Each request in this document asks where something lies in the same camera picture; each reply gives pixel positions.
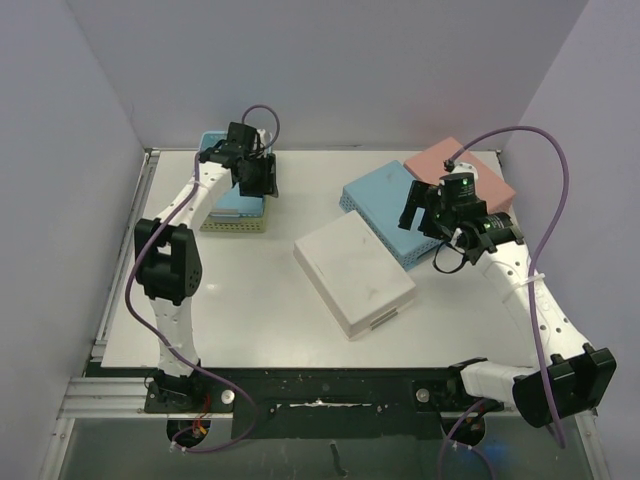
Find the pink plastic basket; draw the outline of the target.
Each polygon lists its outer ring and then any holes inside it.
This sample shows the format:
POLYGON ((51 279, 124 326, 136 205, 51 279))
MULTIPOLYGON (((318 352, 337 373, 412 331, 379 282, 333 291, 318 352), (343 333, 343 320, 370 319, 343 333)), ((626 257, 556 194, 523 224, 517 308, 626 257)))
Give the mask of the pink plastic basket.
MULTIPOLYGON (((404 162, 405 168, 418 180, 437 184, 447 175, 444 161, 452 157, 462 145, 453 137, 446 138, 404 162)), ((472 173, 476 195, 487 204, 489 213, 508 213, 515 198, 515 190, 503 177, 498 154, 494 151, 465 151, 456 161, 454 173, 472 173)))

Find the blue plastic basket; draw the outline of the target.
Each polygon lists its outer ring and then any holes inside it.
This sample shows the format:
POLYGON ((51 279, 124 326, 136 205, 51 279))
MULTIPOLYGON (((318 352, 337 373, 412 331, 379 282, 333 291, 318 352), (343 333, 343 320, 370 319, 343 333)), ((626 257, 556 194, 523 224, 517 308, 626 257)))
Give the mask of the blue plastic basket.
POLYGON ((414 177, 398 161, 392 161, 343 187, 339 206, 345 213, 357 211, 392 256, 405 269, 418 265, 440 242, 417 230, 398 227, 414 177))
MULTIPOLYGON (((200 150, 213 147, 221 140, 225 140, 227 133, 225 131, 207 131, 202 134, 199 144, 200 150)), ((269 200, 266 196, 262 198, 247 197, 240 195, 239 186, 234 186, 227 192, 210 212, 211 217, 262 217, 269 206, 269 200)))

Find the green plastic basket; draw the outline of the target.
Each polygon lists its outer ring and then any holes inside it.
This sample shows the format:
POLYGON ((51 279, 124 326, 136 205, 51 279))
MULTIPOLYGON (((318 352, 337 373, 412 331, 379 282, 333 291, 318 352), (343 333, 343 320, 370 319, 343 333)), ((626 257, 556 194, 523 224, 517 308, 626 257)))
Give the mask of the green plastic basket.
POLYGON ((214 217, 209 216, 201 225, 202 232, 263 233, 267 217, 214 217))

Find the white plastic basket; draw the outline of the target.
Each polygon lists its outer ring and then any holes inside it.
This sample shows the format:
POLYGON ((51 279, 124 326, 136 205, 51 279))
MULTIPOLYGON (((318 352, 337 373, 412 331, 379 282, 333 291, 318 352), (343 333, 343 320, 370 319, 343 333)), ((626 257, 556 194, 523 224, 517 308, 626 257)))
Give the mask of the white plastic basket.
POLYGON ((297 239, 293 256, 348 340, 416 297, 415 282, 355 211, 297 239))

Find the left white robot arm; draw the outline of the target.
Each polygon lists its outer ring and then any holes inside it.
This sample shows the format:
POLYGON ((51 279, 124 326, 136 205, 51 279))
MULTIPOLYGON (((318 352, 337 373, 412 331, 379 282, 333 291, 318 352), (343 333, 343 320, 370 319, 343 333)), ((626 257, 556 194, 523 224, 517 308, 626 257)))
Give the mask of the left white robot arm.
POLYGON ((235 187, 246 197, 278 195, 276 159, 265 132, 232 122, 223 139, 196 153, 191 177, 169 206, 138 220, 134 229, 125 305, 158 339, 154 383, 183 411, 198 407, 204 395, 191 319, 192 297, 203 275, 195 231, 235 187))

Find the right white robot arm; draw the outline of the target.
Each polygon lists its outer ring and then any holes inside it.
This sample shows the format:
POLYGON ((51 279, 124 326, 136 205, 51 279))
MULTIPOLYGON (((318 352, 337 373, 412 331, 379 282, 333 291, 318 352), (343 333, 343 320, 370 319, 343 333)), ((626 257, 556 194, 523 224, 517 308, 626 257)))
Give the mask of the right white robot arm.
POLYGON ((617 367, 613 354, 594 348, 571 323, 534 267, 519 227, 505 212, 488 212, 474 175, 448 174, 436 184, 413 181, 400 228, 411 229, 419 210, 424 214, 418 231, 461 252, 494 287, 533 348, 531 368, 488 360, 466 364, 445 384, 448 402, 459 409, 480 397, 510 404, 535 428, 597 407, 617 367))

